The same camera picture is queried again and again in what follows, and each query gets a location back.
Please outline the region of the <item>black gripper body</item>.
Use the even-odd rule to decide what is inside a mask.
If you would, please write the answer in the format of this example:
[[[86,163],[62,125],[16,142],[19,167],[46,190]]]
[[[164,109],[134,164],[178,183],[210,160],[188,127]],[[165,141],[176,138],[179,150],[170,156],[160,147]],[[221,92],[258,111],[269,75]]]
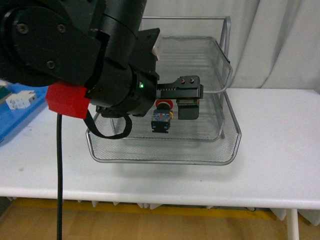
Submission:
[[[139,31],[136,37],[110,37],[101,75],[86,93],[103,117],[143,117],[153,106],[159,75],[152,49],[159,37],[159,28]]]

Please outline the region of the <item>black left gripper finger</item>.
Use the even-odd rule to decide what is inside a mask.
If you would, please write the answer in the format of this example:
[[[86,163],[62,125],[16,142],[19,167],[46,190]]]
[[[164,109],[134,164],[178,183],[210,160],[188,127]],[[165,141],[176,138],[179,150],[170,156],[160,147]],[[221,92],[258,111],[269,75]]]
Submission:
[[[197,75],[181,76],[172,83],[160,83],[156,89],[157,100],[176,100],[179,120],[197,120],[204,86]]]

